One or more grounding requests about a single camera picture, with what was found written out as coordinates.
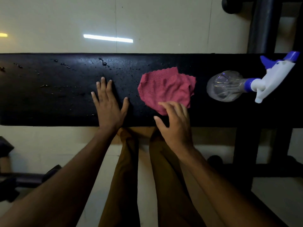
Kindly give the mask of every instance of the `blue trigger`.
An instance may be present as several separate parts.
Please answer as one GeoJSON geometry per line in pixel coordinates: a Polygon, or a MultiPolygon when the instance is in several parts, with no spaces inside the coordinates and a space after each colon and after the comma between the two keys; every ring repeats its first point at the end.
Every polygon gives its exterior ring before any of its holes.
{"type": "Polygon", "coordinates": [[[265,66],[266,69],[272,68],[278,61],[281,61],[281,60],[272,61],[272,60],[266,58],[265,56],[260,56],[260,58],[261,58],[262,64],[265,66]]]}

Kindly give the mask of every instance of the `person's left arm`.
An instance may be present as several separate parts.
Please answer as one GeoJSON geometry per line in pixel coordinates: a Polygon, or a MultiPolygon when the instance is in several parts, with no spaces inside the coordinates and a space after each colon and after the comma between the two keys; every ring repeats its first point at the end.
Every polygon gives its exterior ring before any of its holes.
{"type": "Polygon", "coordinates": [[[34,189],[0,218],[0,226],[76,226],[95,183],[104,155],[128,109],[128,98],[120,110],[112,92],[112,81],[97,82],[100,128],[93,139],[62,169],[34,189]]]}

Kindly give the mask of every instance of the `brown pants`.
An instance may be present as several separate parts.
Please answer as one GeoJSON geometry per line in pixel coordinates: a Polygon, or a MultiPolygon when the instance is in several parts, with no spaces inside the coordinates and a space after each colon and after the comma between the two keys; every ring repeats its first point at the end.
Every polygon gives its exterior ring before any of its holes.
{"type": "MultiPolygon", "coordinates": [[[[99,227],[140,226],[137,205],[138,140],[126,130],[99,227]]],[[[149,154],[157,192],[158,225],[206,226],[191,202],[177,156],[159,130],[150,139],[149,154]]]]}

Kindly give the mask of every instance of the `wet surface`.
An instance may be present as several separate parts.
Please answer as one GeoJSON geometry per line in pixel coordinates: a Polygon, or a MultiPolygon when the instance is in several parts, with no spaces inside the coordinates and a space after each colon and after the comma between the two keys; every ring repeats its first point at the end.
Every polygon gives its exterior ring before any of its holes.
{"type": "MultiPolygon", "coordinates": [[[[206,84],[212,76],[225,70],[238,71],[244,78],[263,77],[266,71],[257,54],[75,53],[55,56],[58,62],[54,62],[54,54],[0,54],[0,67],[5,67],[5,73],[0,73],[1,124],[97,126],[90,93],[96,92],[95,83],[104,76],[107,81],[113,80],[120,106],[124,97],[129,97],[131,106],[124,125],[154,126],[153,116],[158,114],[141,101],[138,84],[144,73],[178,67],[179,73],[197,78],[189,109],[192,126],[241,126],[247,118],[255,126],[274,127],[277,121],[285,126],[303,126],[297,103],[301,94],[293,89],[294,76],[302,69],[300,57],[281,86],[263,103],[256,104],[255,93],[243,94],[231,103],[215,101],[207,95],[206,84]],[[262,111],[271,116],[265,118],[262,111]]],[[[273,54],[269,58],[283,57],[284,54],[273,54]]]]}

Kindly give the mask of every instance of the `person's right arm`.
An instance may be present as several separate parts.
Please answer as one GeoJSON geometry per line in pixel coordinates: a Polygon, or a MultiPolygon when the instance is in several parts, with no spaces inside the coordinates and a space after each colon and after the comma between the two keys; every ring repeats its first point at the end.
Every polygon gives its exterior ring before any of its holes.
{"type": "Polygon", "coordinates": [[[197,151],[191,138],[187,109],[176,102],[159,103],[169,115],[169,128],[155,116],[157,127],[166,143],[183,162],[227,227],[278,226],[229,181],[219,175],[197,151]]]}

